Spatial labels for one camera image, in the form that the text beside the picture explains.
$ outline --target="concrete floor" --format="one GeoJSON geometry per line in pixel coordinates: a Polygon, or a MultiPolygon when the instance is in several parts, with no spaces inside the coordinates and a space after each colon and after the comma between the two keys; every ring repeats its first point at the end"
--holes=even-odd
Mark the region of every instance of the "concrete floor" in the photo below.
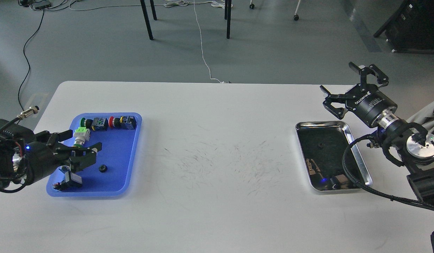
{"type": "MultiPolygon", "coordinates": [[[[83,0],[72,8],[138,3],[83,0]]],[[[400,3],[303,0],[300,19],[293,21],[297,0],[254,0],[254,10],[249,0],[234,0],[229,40],[223,9],[207,4],[196,11],[212,77],[233,83],[354,85],[359,76],[348,62],[373,63],[390,78],[383,92],[398,104],[396,115],[407,118],[434,100],[434,55],[391,53],[384,35],[372,37],[400,3]]],[[[37,104],[43,113],[66,80],[214,82],[201,59],[193,6],[158,6],[156,12],[158,21],[151,19],[153,41],[140,6],[46,12],[26,48],[31,73],[22,104],[37,104]]],[[[18,6],[15,0],[0,0],[0,118],[12,119],[20,112],[17,93],[27,72],[22,49],[41,16],[41,11],[18,6]]],[[[40,115],[22,125],[34,129],[40,115]]]]}

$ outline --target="power strip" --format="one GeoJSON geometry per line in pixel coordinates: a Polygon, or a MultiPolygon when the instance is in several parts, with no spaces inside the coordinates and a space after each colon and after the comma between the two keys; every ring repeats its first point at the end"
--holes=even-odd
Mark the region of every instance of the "power strip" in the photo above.
{"type": "Polygon", "coordinates": [[[42,0],[40,2],[31,5],[31,7],[35,10],[42,10],[42,9],[50,8],[51,6],[52,3],[50,3],[49,0],[42,0]]]}

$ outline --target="stainless steel tray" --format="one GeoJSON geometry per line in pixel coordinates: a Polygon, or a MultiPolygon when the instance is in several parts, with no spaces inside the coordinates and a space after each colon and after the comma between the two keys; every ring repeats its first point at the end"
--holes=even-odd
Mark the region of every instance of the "stainless steel tray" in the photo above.
{"type": "MultiPolygon", "coordinates": [[[[300,122],[295,127],[311,186],[323,193],[342,193],[359,189],[345,176],[342,154],[354,137],[342,121],[300,122]]],[[[373,181],[358,147],[351,149],[347,166],[367,186],[373,181]]]]}

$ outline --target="black table leg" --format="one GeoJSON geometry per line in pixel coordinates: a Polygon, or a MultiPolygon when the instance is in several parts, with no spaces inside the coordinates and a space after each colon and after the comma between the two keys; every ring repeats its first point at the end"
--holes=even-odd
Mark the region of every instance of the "black table leg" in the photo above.
{"type": "Polygon", "coordinates": [[[225,0],[225,20],[228,18],[228,0],[225,0]]]}
{"type": "Polygon", "coordinates": [[[226,38],[229,39],[230,38],[230,28],[231,28],[231,0],[227,0],[228,1],[228,20],[226,21],[226,38]]]}
{"type": "Polygon", "coordinates": [[[140,0],[140,6],[142,6],[142,12],[144,13],[145,24],[147,26],[148,37],[153,40],[153,33],[151,33],[150,21],[148,20],[147,7],[145,6],[145,0],[140,0]]]}
{"type": "Polygon", "coordinates": [[[154,10],[153,0],[150,0],[150,5],[151,5],[151,13],[153,13],[153,19],[158,20],[158,18],[156,17],[156,11],[154,10]]]}

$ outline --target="metal connector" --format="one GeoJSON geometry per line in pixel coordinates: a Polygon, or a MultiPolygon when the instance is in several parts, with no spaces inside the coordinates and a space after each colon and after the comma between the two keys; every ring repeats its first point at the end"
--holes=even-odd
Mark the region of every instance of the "metal connector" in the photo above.
{"type": "Polygon", "coordinates": [[[39,111],[39,107],[37,105],[30,106],[28,108],[28,110],[25,110],[25,111],[21,112],[17,117],[20,120],[23,120],[24,118],[29,117],[30,115],[37,114],[38,111],[39,111]]]}

